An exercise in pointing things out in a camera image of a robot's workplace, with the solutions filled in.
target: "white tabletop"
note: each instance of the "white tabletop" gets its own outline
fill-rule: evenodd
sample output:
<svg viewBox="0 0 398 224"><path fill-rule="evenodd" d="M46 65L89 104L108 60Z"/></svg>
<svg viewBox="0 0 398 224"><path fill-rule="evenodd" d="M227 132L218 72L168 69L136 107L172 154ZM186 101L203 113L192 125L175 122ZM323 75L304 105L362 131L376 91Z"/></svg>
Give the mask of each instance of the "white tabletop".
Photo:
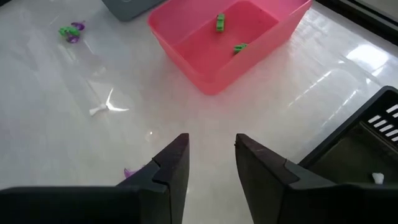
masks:
<svg viewBox="0 0 398 224"><path fill-rule="evenodd" d="M197 90L146 23L100 0L0 7L0 188L116 185L190 133L184 223L252 223L234 158L246 133L299 162L383 85L397 47L314 3L292 38L216 96ZM61 26L86 21L77 44ZM89 109L106 101L129 111Z"/></svg>

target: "green toy block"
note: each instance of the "green toy block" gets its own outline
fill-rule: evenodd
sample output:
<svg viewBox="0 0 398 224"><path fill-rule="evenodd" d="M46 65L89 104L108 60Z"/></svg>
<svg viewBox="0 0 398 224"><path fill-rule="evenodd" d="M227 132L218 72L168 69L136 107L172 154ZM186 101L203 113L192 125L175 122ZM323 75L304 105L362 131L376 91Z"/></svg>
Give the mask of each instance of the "green toy block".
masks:
<svg viewBox="0 0 398 224"><path fill-rule="evenodd" d="M245 43L242 43L242 44L238 44L238 45L235 45L235 47L234 47L234 53L239 53L241 50L243 50L245 47L247 47L248 45L247 44L245 44Z"/></svg>
<svg viewBox="0 0 398 224"><path fill-rule="evenodd" d="M75 36L79 36L80 35L80 31L74 27L61 27L58 32L61 34L61 36L66 37L67 33L75 35Z"/></svg>
<svg viewBox="0 0 398 224"><path fill-rule="evenodd" d="M224 14L219 14L217 16L217 25L216 29L218 32L223 32L224 31L224 24L225 24L225 15Z"/></svg>

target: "black bin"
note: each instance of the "black bin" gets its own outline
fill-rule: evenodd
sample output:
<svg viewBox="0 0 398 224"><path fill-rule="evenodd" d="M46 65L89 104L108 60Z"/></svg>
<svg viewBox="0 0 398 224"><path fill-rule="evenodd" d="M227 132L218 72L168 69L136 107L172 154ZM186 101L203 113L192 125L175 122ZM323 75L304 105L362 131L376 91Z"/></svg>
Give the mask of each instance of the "black bin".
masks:
<svg viewBox="0 0 398 224"><path fill-rule="evenodd" d="M398 183L398 91L385 86L326 138L300 166L337 184Z"/></svg>

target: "white object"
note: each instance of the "white object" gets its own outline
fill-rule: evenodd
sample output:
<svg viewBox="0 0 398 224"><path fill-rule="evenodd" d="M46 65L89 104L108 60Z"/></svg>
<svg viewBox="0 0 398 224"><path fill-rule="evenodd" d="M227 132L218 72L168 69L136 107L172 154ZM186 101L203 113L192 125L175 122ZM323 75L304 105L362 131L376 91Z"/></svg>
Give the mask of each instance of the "white object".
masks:
<svg viewBox="0 0 398 224"><path fill-rule="evenodd" d="M109 92L108 99L106 99L106 103L105 104L101 104L101 105L99 105L98 107L96 107L94 109L91 109L90 110L90 115L94 116L97 112L103 111L103 110L106 110L106 109L111 110L111 111L128 111L129 110L129 109L116 108L116 107L114 107L111 104L110 100L111 100L112 92L113 92L113 88Z"/></svg>
<svg viewBox="0 0 398 224"><path fill-rule="evenodd" d="M383 184L384 182L384 174L382 173L373 173L372 177L374 179L375 184Z"/></svg>

